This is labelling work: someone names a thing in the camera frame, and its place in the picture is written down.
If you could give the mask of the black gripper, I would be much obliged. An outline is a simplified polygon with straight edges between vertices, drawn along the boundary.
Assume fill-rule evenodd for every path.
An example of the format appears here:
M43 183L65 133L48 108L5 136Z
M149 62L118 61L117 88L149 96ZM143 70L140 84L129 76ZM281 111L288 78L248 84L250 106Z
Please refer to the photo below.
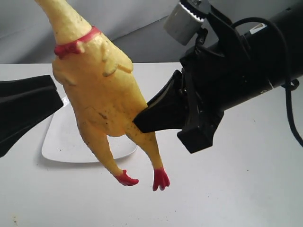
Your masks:
M207 30L198 28L195 45L180 59L182 73L173 72L134 123L144 133L182 129L178 138L195 153L213 145L227 109L272 86L253 53L249 33L240 35L237 25L207 0L182 0L180 5L197 22L207 20L218 42L204 47Z

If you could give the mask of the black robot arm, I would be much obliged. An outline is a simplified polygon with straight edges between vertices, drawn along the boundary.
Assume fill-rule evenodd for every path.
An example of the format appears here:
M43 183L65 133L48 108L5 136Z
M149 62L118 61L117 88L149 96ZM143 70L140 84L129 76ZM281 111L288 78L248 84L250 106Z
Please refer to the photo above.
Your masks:
M59 25L55 35L78 32L78 40L57 46L59 59L80 54L79 44L97 38L98 29L82 19L66 0L40 0L38 4L51 21ZM218 42L204 47L207 20ZM258 26L240 35L236 28L246 23ZM133 123L148 135L151 132L181 129L177 137L190 153L213 145L214 134L224 111L273 88L286 92L288 123L296 140L303 140L294 124L292 91L303 75L303 1L269 20L247 17L232 22L208 0L179 0L164 28L177 42L186 45L197 34L195 45L180 58L182 72L176 70ZM0 82L0 157L29 130L63 107L50 75Z

